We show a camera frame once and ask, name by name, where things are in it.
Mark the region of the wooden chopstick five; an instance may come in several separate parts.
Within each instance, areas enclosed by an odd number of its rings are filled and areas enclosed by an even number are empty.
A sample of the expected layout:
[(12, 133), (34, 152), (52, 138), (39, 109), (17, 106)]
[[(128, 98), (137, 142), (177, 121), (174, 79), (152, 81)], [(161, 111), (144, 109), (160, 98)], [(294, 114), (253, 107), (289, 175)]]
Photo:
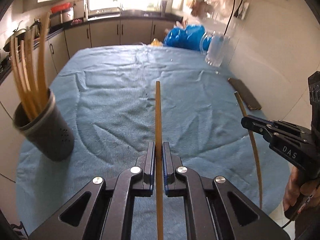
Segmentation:
[(161, 83), (156, 81), (155, 105), (155, 146), (156, 146), (156, 211), (157, 239), (163, 240), (163, 168), (162, 168), (162, 115)]

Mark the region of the wooden chopstick six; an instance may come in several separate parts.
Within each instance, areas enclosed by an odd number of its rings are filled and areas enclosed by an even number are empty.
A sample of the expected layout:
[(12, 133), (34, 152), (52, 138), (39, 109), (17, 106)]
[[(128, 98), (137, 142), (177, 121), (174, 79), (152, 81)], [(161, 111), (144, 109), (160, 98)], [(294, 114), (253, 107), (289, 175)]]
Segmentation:
[[(238, 102), (238, 105), (240, 107), (240, 111), (242, 113), (243, 117), (247, 116), (244, 104), (242, 102), (240, 94), (236, 91), (234, 93), (236, 100)], [(249, 139), (252, 145), (252, 150), (253, 150), (253, 156), (254, 156), (254, 161), (255, 161), (255, 166), (256, 166), (256, 171), (257, 171), (257, 179), (258, 179), (258, 189), (259, 189), (259, 207), (262, 209), (263, 207), (263, 181), (262, 181), (262, 174), (261, 174), (261, 167), (260, 167), (260, 160), (259, 160), (259, 154), (258, 154), (258, 148), (256, 144), (255, 137), (253, 135), (253, 132), (248, 130), (248, 135)]]

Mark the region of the wooden chopstick seven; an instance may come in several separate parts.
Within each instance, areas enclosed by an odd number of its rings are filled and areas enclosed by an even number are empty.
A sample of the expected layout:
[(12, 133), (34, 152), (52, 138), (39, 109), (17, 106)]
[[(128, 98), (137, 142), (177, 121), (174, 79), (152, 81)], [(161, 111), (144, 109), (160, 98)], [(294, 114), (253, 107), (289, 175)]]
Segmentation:
[(39, 101), (41, 107), (44, 108), (48, 101), (47, 94), (47, 82), (46, 73), (44, 68), (44, 53), (45, 53), (45, 41), (47, 31), (49, 27), (50, 13), (46, 12), (41, 16), (41, 32), (40, 32), (40, 44), (39, 44), (39, 55), (38, 55), (38, 67), (37, 67), (37, 84), (39, 89)]

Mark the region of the wooden chopstick four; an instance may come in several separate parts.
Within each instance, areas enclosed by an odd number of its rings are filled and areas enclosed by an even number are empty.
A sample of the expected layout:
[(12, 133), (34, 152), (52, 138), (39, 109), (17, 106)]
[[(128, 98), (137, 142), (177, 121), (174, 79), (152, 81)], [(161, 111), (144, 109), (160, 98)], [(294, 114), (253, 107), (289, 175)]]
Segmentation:
[(39, 37), (38, 47), (37, 47), (38, 54), (35, 55), (35, 56), (33, 55), (33, 64), (34, 64), (34, 67), (35, 67), (34, 71), (35, 71), (36, 82), (37, 82), (37, 67), (38, 67), (39, 44), (40, 44), (40, 37)]

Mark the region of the wooden chopstick one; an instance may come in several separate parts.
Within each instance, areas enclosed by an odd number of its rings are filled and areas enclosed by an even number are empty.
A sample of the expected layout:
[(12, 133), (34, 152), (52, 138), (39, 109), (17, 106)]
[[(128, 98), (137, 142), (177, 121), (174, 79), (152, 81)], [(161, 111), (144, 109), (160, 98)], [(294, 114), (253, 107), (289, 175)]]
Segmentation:
[(22, 86), (20, 83), (20, 78), (19, 78), (19, 74), (18, 74), (18, 62), (17, 62), (17, 56), (16, 56), (16, 49), (15, 49), (15, 38), (11, 37), (11, 41), (10, 41), (10, 51), (11, 51), (11, 59), (12, 59), (12, 66), (13, 66), (13, 71), (14, 71), (14, 78), (15, 78), (15, 83), (16, 83), (16, 87), (17, 87), (17, 91), (18, 91), (18, 95), (20, 97), (21, 100), (21, 104), (23, 106), (23, 109), (25, 111), (25, 104), (23, 102), (23, 90), (22, 90)]

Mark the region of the wooden chopstick three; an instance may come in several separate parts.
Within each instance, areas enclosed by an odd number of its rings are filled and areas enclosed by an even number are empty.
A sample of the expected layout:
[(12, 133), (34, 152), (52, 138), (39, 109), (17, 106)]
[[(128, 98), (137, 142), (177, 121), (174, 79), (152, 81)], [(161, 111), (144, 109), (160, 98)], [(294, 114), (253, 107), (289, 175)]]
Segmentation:
[(24, 40), (22, 40), (20, 44), (20, 53), (29, 108), (33, 118), (36, 118), (40, 113), (40, 103), (38, 101), (39, 94), (34, 78), (33, 63), (31, 62), (32, 53), (27, 48), (27, 45), (24, 44)]

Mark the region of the wooden chopstick two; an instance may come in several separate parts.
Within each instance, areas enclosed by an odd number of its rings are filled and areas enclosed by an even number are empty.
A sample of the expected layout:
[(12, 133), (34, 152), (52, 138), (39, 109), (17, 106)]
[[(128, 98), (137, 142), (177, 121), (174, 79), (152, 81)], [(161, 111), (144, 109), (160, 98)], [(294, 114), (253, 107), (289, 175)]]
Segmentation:
[(33, 105), (33, 101), (31, 98), (31, 95), (29, 94), (28, 87), (26, 84), (26, 77), (27, 77), (27, 71), (25, 68), (25, 59), (24, 59), (24, 41), (22, 40), (20, 42), (20, 45), (18, 45), (18, 38), (14, 39), (15, 41), (15, 49), (16, 49), (16, 56), (17, 56), (17, 62), (18, 62), (18, 74), (20, 78), (20, 83), (23, 90), (23, 102), (25, 104), (25, 112), (27, 113), (27, 116), (30, 120), (35, 119), (36, 117), (36, 111)]

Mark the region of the wooden chopstick ten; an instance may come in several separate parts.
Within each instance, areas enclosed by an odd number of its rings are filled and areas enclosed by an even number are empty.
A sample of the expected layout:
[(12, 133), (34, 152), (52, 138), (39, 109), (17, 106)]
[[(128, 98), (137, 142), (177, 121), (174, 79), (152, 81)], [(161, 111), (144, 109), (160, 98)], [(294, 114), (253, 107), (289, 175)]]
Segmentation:
[(24, 37), (24, 59), (25, 68), (27, 71), (26, 84), (29, 94), (31, 95), (36, 113), (39, 114), (41, 110), (41, 104), (39, 101), (39, 89), (35, 79), (35, 71), (33, 64), (33, 50), (34, 50), (34, 29), (27, 30)]

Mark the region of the wooden chopstick nine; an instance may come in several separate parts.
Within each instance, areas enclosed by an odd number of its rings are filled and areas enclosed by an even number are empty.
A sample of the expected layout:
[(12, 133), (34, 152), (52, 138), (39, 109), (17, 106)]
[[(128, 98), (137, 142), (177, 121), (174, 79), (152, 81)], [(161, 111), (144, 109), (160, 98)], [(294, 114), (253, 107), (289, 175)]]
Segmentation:
[(34, 68), (33, 68), (33, 43), (31, 38), (32, 32), (31, 30), (28, 30), (25, 34), (25, 60), (26, 60), (26, 69), (27, 69), (27, 76), (28, 76), (28, 82), (30, 87), (30, 92), (33, 97), (33, 103), (35, 107), (36, 114), (38, 115), (40, 113), (40, 103), (38, 100), (38, 91), (36, 87), (35, 77), (34, 77)]

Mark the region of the lower kitchen cabinets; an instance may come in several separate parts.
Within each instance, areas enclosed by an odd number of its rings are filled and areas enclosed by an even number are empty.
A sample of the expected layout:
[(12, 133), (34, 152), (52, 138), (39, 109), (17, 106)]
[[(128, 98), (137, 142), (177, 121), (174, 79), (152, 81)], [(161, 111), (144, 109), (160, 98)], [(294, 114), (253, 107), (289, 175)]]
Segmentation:
[[(67, 61), (79, 50), (92, 47), (150, 43), (163, 41), (166, 30), (177, 19), (125, 17), (95, 20), (57, 28), (46, 41), (45, 60), (48, 83), (52, 83)], [(16, 177), (18, 152), (23, 141), (12, 126), (12, 117), (20, 103), (9, 59), (1, 66), (1, 175), (12, 181)]]

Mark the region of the black smartphone gold case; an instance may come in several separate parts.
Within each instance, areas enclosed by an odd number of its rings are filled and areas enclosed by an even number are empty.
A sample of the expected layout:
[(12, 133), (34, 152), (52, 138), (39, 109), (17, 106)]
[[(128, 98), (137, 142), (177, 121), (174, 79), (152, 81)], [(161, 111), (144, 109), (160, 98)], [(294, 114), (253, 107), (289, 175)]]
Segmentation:
[(261, 105), (254, 97), (252, 92), (247, 88), (247, 86), (240, 80), (235, 78), (228, 78), (228, 82), (239, 93), (241, 99), (246, 104), (247, 108), (251, 111), (261, 110)]

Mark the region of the blue towel table cover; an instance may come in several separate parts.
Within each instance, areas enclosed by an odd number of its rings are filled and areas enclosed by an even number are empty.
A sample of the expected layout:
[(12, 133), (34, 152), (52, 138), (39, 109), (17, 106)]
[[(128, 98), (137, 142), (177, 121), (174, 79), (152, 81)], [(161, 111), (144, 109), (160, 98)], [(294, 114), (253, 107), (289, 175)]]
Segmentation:
[(17, 212), (33, 232), (92, 178), (134, 165), (155, 138), (155, 84), (161, 83), (163, 140), (199, 175), (224, 176), (270, 214), (280, 204), (289, 167), (256, 135), (263, 190), (251, 142), (228, 83), (230, 72), (191, 50), (112, 46), (78, 51), (51, 90), (73, 130), (72, 155), (56, 163), (25, 141), (16, 172)]

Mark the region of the clear glass mug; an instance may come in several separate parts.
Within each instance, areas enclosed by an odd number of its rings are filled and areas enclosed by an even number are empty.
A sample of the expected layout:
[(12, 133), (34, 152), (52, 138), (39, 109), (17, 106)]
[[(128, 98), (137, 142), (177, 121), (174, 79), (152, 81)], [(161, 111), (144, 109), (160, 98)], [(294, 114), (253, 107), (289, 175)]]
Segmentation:
[(205, 32), (200, 39), (200, 52), (205, 61), (213, 67), (220, 67), (230, 42), (230, 37), (219, 32)]

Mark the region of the dark grey utensil holder cup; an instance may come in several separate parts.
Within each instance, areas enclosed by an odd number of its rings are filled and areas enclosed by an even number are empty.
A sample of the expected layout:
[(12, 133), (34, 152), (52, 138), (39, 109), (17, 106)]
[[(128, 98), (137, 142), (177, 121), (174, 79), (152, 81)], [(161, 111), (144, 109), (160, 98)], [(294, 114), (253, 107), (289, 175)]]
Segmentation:
[(58, 162), (67, 159), (73, 152), (74, 135), (61, 115), (51, 89), (48, 89), (48, 96), (44, 110), (32, 121), (27, 118), (22, 105), (18, 105), (13, 124), (48, 159)]

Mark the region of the blue plastic bag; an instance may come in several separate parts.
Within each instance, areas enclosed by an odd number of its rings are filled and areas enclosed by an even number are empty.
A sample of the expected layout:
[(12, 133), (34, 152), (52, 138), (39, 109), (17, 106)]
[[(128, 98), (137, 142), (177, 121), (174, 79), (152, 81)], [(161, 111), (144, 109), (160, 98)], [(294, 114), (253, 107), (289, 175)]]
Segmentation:
[(169, 31), (163, 44), (165, 47), (207, 51), (212, 38), (207, 36), (202, 42), (201, 49), (200, 43), (205, 32), (203, 25), (187, 25), (184, 29), (175, 27)]

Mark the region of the yellow plastic bag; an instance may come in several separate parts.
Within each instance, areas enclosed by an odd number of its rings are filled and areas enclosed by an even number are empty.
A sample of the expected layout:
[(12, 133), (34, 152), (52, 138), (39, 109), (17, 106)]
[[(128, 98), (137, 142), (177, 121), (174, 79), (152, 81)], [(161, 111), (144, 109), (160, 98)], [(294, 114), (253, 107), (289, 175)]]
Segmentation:
[(163, 43), (159, 41), (157, 38), (154, 38), (150, 43), (151, 46), (162, 47)]

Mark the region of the rice cooker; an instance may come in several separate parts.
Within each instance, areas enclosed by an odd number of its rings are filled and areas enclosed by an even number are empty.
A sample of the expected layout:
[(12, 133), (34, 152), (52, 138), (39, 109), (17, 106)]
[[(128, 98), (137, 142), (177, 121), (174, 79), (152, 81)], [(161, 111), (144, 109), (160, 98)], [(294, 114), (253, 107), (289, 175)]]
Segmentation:
[(74, 20), (74, 8), (69, 7), (50, 15), (50, 27)]

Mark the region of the black wok with lid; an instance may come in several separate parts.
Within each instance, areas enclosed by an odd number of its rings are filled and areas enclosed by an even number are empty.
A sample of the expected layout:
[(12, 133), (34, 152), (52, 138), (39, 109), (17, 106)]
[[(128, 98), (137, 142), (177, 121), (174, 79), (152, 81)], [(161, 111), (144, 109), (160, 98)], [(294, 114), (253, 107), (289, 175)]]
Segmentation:
[(40, 23), (40, 21), (36, 20), (29, 28), (15, 29), (13, 31), (13, 34), (6, 40), (3, 50), (8, 53), (10, 51), (11, 37), (18, 38), (18, 41), (21, 41), (24, 39), (25, 33), (28, 30), (34, 29), (35, 30), (34, 38), (35, 39), (39, 38), (41, 28), (42, 28), (42, 24)]

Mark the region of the red plastic basin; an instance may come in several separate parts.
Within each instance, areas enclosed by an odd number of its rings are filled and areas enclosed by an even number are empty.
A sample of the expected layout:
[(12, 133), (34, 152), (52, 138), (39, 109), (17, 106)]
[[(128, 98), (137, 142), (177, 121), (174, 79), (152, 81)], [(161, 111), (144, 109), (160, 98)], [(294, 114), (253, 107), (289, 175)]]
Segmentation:
[(54, 14), (54, 13), (57, 13), (59, 11), (68, 9), (71, 6), (72, 6), (71, 3), (68, 2), (68, 3), (63, 3), (63, 4), (60, 4), (60, 5), (56, 5), (56, 6), (52, 7), (50, 10), (51, 10), (52, 14)]

